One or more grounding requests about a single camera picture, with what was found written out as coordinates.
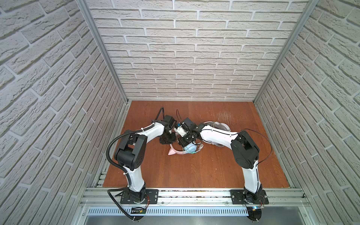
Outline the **pink blue cat-ear headphones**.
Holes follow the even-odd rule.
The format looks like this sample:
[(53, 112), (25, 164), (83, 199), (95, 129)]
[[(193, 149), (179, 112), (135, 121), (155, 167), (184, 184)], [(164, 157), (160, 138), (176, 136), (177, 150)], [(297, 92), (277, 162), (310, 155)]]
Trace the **pink blue cat-ear headphones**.
[(168, 152), (168, 155), (185, 155), (185, 154), (196, 154), (198, 152), (200, 152), (203, 148), (203, 143), (194, 143), (191, 142), (190, 144), (188, 144), (185, 147), (182, 147), (181, 151), (178, 151), (177, 149), (174, 148), (174, 146), (172, 144), (170, 144), (170, 149)]

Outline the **white over-ear headphones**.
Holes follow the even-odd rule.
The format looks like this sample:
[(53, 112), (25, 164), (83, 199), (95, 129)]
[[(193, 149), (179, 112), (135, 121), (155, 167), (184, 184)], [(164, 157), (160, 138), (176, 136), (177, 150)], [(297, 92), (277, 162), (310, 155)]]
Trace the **white over-ear headphones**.
[[(208, 125), (208, 126), (211, 126), (213, 128), (217, 128), (217, 129), (220, 129), (220, 130), (224, 130), (224, 131), (227, 131), (227, 132), (230, 132), (230, 127), (225, 124), (225, 123), (221, 123), (221, 122), (218, 122), (218, 121), (206, 121), (204, 122), (205, 125)], [(215, 145), (217, 147), (224, 147), (224, 145), (222, 144), (219, 144), (217, 142), (212, 142), (212, 141), (206, 141), (204, 140), (205, 143), (208, 143), (208, 144), (212, 144), (212, 145)]]

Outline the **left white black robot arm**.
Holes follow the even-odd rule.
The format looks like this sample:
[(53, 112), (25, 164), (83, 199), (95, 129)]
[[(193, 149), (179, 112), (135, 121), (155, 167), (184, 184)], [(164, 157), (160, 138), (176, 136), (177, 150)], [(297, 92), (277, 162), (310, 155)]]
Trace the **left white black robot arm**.
[(176, 120), (166, 115), (163, 120), (154, 120), (147, 127), (136, 131), (128, 130), (120, 138), (115, 159), (125, 170), (127, 189), (134, 202), (140, 203), (146, 198), (146, 184), (142, 178), (141, 164), (145, 157), (147, 143), (157, 137), (162, 145), (175, 142), (175, 133), (172, 131), (175, 124)]

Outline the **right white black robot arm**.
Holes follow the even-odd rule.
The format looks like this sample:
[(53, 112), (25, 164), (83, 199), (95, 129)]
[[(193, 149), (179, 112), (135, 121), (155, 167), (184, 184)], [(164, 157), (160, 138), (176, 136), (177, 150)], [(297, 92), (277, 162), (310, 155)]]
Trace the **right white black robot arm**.
[(197, 139), (229, 148), (234, 160), (243, 170), (244, 195), (254, 201), (259, 198), (263, 190), (258, 172), (260, 149), (247, 131), (231, 132), (209, 122), (196, 125), (188, 118), (177, 124), (174, 131), (178, 135), (179, 145), (187, 152), (196, 145)]

